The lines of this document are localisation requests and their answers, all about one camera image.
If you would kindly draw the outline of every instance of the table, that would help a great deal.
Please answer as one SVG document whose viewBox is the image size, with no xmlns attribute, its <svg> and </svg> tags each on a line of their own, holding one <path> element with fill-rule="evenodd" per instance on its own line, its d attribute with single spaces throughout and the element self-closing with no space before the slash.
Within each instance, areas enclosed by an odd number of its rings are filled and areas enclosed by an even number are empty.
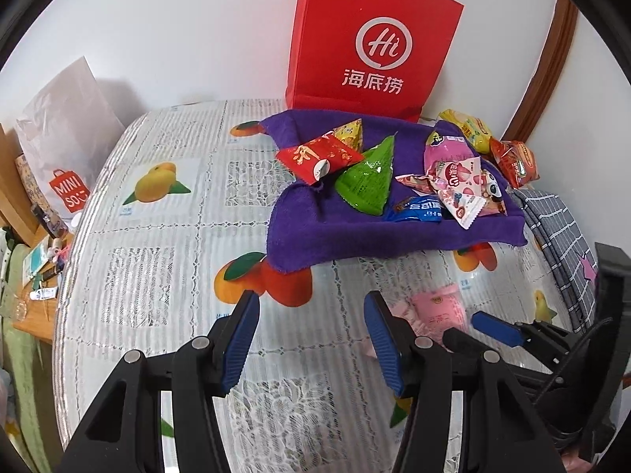
<svg viewBox="0 0 631 473">
<path fill-rule="evenodd" d="M 45 229 L 40 225 L 35 232 L 35 243 L 40 243 L 47 235 Z M 64 243 L 71 243 L 73 235 L 68 234 L 64 238 Z M 52 263 L 46 263 L 42 272 L 51 268 Z M 57 276 L 46 281 L 45 286 L 57 286 Z M 32 301 L 29 294 L 33 291 L 33 283 L 29 282 L 20 292 L 20 299 L 26 303 L 26 317 L 21 322 L 13 321 L 13 326 L 21 331 L 27 332 L 37 339 L 48 344 L 52 344 L 55 327 L 55 314 L 57 311 L 58 299 L 48 299 L 45 301 Z"/>
<path fill-rule="evenodd" d="M 281 101 L 261 99 L 175 106 L 149 112 L 122 135 L 84 208 L 59 294 L 53 385 L 64 445 L 127 350 L 172 352 L 231 313 L 235 294 L 222 284 L 222 268 L 266 251 L 274 203 L 293 176 L 269 136 L 256 127 L 230 131 L 283 110 Z M 169 192 L 169 184 L 145 198 L 153 202 L 134 200 L 138 181 L 161 169 L 160 183 L 175 175 L 189 192 Z M 550 265 L 525 233 L 527 246 L 493 243 L 481 256 L 418 251 L 314 265 L 312 291 L 301 291 L 310 299 L 296 307 L 266 281 L 241 380 L 213 401 L 232 471 L 390 471 L 402 425 L 389 428 L 392 391 L 366 354 L 363 302 L 373 289 L 392 305 L 458 284 L 469 317 L 482 309 L 512 322 L 534 319 L 540 292 L 567 328 Z M 471 333 L 507 361 L 541 369 L 523 350 Z M 460 450 L 458 407 L 450 469 Z M 162 417 L 173 422 L 169 393 Z M 165 467 L 177 465 L 172 439 L 163 440 L 163 455 Z"/>
</svg>

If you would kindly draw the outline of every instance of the metal screw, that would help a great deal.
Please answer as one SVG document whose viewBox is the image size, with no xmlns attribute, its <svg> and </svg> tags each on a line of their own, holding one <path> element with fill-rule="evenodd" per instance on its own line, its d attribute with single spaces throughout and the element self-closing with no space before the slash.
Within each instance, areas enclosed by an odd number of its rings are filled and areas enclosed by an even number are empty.
<svg viewBox="0 0 631 473">
<path fill-rule="evenodd" d="M 414 345 L 420 349 L 431 349 L 433 341 L 431 341 L 431 338 L 428 338 L 427 336 L 419 336 L 414 340 Z"/>
<path fill-rule="evenodd" d="M 126 363 L 135 363 L 138 359 L 140 359 L 140 352 L 138 350 L 130 350 L 125 353 L 124 359 Z"/>
<path fill-rule="evenodd" d="M 482 357 L 489 363 L 497 363 L 500 360 L 500 354 L 494 350 L 486 350 L 484 354 L 482 354 Z"/>
<path fill-rule="evenodd" d="M 206 336 L 197 336 L 190 344 L 194 349 L 200 350 L 205 349 L 210 344 L 210 340 Z"/>
</svg>

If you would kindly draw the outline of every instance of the pink star print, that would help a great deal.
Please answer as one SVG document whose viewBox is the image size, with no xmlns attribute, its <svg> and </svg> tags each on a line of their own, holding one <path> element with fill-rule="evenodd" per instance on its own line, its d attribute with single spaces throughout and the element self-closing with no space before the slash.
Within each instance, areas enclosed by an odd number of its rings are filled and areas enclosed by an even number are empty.
<svg viewBox="0 0 631 473">
<path fill-rule="evenodd" d="M 583 257 L 579 258 L 579 261 L 581 265 L 583 265 L 583 277 L 594 284 L 594 281 L 596 281 L 596 272 L 588 260 L 588 254 L 586 252 L 583 253 Z"/>
</svg>

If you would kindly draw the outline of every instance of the purple towel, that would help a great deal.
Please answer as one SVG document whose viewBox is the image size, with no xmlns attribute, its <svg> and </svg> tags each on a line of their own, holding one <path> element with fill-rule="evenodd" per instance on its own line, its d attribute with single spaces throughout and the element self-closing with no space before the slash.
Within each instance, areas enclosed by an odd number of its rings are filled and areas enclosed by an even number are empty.
<svg viewBox="0 0 631 473">
<path fill-rule="evenodd" d="M 342 124 L 362 118 L 364 148 L 394 139 L 394 176 L 422 174 L 425 140 L 434 129 L 399 119 L 374 117 L 331 110 L 288 110 L 262 121 L 267 134 L 279 148 L 300 145 Z M 435 125 L 443 135 L 462 135 L 447 121 Z M 416 250 L 456 250 L 499 241 L 525 245 L 524 215 L 506 195 L 507 182 L 488 162 L 484 168 L 497 179 L 508 216 L 478 217 L 469 229 L 452 219 L 442 222 L 384 222 L 381 217 L 361 213 L 335 191 L 338 175 L 309 186 L 296 181 L 288 186 L 274 206 L 267 231 L 267 260 L 280 272 L 293 272 L 331 260 L 357 256 L 396 257 Z M 392 177 L 388 204 L 416 194 Z"/>
</svg>

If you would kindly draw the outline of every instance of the orange fruit print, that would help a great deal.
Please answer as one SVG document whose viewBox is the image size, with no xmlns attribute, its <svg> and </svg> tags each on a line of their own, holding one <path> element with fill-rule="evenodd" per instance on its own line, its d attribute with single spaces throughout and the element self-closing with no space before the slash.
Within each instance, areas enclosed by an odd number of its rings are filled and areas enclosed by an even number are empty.
<svg viewBox="0 0 631 473">
<path fill-rule="evenodd" d="M 265 128 L 258 121 L 237 124 L 230 129 L 230 135 L 233 137 L 251 137 L 259 133 L 265 134 Z"/>
<path fill-rule="evenodd" d="M 263 278 L 261 277 L 261 264 L 254 265 L 253 268 L 244 276 L 235 279 L 234 281 L 225 281 L 223 279 L 227 268 L 232 264 L 226 263 L 222 266 L 221 270 L 217 272 L 215 276 L 214 289 L 217 299 L 226 304 L 236 304 L 239 302 L 242 293 L 245 290 L 253 290 L 258 295 L 265 293 L 265 285 Z"/>
<path fill-rule="evenodd" d="M 276 302 L 288 308 L 298 308 L 311 300 L 313 279 L 311 268 L 282 274 L 269 265 L 267 258 L 257 262 L 238 279 L 226 281 L 224 275 L 234 262 L 228 262 L 217 272 L 213 287 L 217 299 L 226 304 L 236 304 L 245 290 L 253 290 L 258 295 L 266 291 Z"/>
<path fill-rule="evenodd" d="M 497 268 L 497 256 L 495 256 L 495 251 L 491 244 L 487 242 L 454 251 L 454 260 L 456 260 L 456 265 L 463 272 L 474 271 L 480 263 L 489 272 L 493 272 Z"/>
</svg>

